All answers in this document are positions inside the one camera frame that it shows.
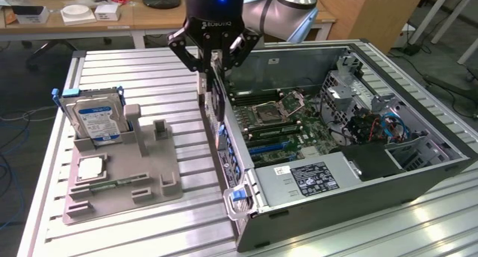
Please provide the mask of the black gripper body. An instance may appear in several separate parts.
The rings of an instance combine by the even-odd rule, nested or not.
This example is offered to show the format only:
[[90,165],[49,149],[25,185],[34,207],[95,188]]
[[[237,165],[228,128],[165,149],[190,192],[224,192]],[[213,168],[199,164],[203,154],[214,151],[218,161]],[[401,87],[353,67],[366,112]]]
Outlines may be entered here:
[[244,0],[186,0],[185,31],[201,49],[230,47],[245,31]]

